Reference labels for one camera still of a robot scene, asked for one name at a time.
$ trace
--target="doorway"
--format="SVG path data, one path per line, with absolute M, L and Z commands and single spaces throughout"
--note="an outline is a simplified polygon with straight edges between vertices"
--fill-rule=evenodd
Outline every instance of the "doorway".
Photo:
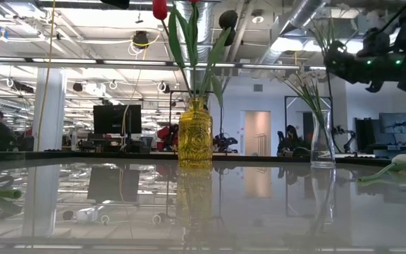
M 246 111 L 245 155 L 271 156 L 271 112 Z

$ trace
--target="computer monitor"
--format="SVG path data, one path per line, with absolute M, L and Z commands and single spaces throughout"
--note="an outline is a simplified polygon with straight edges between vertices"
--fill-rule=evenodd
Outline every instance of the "computer monitor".
M 122 133 L 126 105 L 93 106 L 94 132 Z M 129 105 L 125 118 L 125 133 L 142 133 L 142 107 Z
M 382 133 L 406 133 L 406 113 L 380 113 Z

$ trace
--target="red tulip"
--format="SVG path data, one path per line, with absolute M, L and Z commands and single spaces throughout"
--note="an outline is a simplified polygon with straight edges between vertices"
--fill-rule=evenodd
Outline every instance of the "red tulip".
M 153 0 L 153 16 L 159 20 L 167 18 L 167 0 Z

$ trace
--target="glass table surface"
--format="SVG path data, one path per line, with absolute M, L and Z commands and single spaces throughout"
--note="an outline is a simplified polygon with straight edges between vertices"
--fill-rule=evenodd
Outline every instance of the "glass table surface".
M 406 253 L 406 172 L 173 160 L 0 162 L 0 253 Z

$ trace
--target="clear glass vase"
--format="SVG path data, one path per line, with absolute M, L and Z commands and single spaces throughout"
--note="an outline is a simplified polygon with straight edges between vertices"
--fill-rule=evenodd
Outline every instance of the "clear glass vase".
M 331 137 L 330 110 L 313 112 L 314 132 L 311 142 L 311 165 L 332 168 L 335 165 L 335 145 Z

